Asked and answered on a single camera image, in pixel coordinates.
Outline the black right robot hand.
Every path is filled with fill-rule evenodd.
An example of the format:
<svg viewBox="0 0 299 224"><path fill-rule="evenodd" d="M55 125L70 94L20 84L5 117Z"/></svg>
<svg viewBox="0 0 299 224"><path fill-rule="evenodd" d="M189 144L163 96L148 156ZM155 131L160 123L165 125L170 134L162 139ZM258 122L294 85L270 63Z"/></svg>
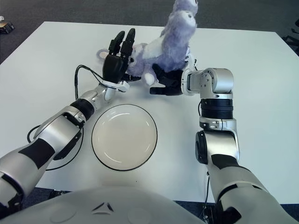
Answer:
<svg viewBox="0 0 299 224"><path fill-rule="evenodd" d="M150 87L151 95L179 96L183 94L181 90L182 70L165 72L158 64L153 64L152 69L156 74L158 83L164 87Z"/></svg>

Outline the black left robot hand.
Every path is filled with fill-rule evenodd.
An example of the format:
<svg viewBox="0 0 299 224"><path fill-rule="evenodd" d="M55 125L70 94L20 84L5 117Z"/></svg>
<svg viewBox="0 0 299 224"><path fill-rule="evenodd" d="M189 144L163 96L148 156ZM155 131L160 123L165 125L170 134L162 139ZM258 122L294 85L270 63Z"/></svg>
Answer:
<svg viewBox="0 0 299 224"><path fill-rule="evenodd" d="M102 68L102 77L105 81L118 84L120 81L138 81L140 77L134 77L126 73L129 58L135 42L135 29L131 28L126 35L124 31L111 40L108 55Z"/></svg>

